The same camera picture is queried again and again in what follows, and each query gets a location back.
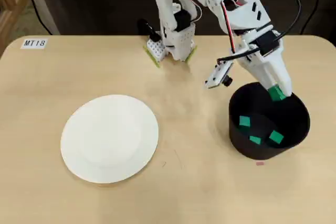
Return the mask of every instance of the green block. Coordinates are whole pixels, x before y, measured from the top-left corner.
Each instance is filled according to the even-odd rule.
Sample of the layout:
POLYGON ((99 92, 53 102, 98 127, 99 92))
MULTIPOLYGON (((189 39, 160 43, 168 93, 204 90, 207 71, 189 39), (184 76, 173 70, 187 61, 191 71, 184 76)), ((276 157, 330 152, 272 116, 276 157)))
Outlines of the green block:
POLYGON ((143 49, 147 53, 147 55, 151 58, 153 63, 156 65, 156 67, 160 68, 160 64, 156 61, 156 59, 152 56, 152 54, 148 51, 147 47, 143 46, 143 49))
POLYGON ((274 102, 281 101, 286 98, 282 90, 280 89, 279 85, 275 85, 272 88, 268 90, 268 93, 270 94, 272 100, 274 102))
POLYGON ((256 144, 261 144, 261 138, 256 136, 250 136, 250 140, 256 144))
POLYGON ((197 49, 197 46, 191 51, 188 58, 185 60, 186 63, 188 63, 190 61, 190 58, 194 55, 196 49, 197 49))
POLYGON ((246 127, 250 127, 251 123, 250 123, 250 118, 248 116, 240 116, 239 117, 239 125, 240 126, 246 126, 246 127))
POLYGON ((279 132, 273 131, 271 136, 269 136, 270 139, 272 139, 277 144, 280 144, 281 141, 284 139, 284 136, 281 135, 279 132))

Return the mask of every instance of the beige table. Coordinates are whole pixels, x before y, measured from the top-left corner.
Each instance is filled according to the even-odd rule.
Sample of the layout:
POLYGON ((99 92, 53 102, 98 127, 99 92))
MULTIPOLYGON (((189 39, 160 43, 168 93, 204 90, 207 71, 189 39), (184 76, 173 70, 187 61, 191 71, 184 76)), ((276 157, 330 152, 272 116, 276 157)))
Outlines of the beige table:
POLYGON ((189 65, 157 68, 139 37, 50 37, 44 50, 12 43, 0 60, 0 223, 336 223, 336 50, 286 37, 293 90, 311 115, 294 149, 257 166, 228 138, 228 102, 253 78, 235 64, 229 87, 205 90, 227 37, 196 37, 189 65), (147 103, 160 125, 148 166, 110 186, 72 175, 62 129, 82 104, 107 94, 147 103))

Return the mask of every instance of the black bowl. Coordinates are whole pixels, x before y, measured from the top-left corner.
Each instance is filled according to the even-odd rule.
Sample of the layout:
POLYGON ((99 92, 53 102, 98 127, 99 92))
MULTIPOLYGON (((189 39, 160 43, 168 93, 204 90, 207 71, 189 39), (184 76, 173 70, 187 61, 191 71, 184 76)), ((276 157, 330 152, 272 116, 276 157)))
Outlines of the black bowl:
POLYGON ((265 160, 301 143, 310 129, 309 113, 295 95, 282 101, 272 101, 260 83, 239 88, 229 104, 229 134, 234 147, 244 156, 265 160), (250 126, 241 126, 240 117, 250 119, 250 126), (270 139, 273 131, 283 139, 277 143, 270 139), (254 136, 261 143, 251 141, 254 136))

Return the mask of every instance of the plate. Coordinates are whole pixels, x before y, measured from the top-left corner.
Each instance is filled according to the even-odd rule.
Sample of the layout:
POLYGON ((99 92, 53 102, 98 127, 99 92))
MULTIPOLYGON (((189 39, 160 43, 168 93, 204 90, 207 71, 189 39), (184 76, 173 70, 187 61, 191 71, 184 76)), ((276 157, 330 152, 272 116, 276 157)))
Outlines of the plate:
POLYGON ((76 176, 113 183, 144 168, 158 140, 157 120, 145 103, 127 95, 107 95, 70 117, 61 137, 61 154, 76 176))

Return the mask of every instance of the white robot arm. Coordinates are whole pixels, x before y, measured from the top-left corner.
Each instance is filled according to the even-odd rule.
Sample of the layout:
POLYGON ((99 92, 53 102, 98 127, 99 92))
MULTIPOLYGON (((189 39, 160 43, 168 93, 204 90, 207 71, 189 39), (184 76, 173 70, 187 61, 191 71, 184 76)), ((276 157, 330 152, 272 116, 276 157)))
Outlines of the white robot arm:
MULTIPOLYGON (((174 60, 185 61, 195 48, 195 20, 197 9, 194 0, 156 0, 159 8, 161 39, 150 39, 147 48, 157 62, 169 53, 174 60)), ((208 7, 219 21, 223 32, 230 35, 232 60, 219 60, 205 85, 207 88, 229 86, 232 79, 228 72, 236 55, 248 53, 255 48, 261 50, 247 54, 238 62, 267 89, 274 100, 291 96, 291 79, 282 59, 282 39, 276 40, 279 33, 273 30, 270 18, 260 0, 197 0, 208 7), (233 3, 233 9, 226 5, 233 3), (240 37, 234 43, 232 34, 240 37)))

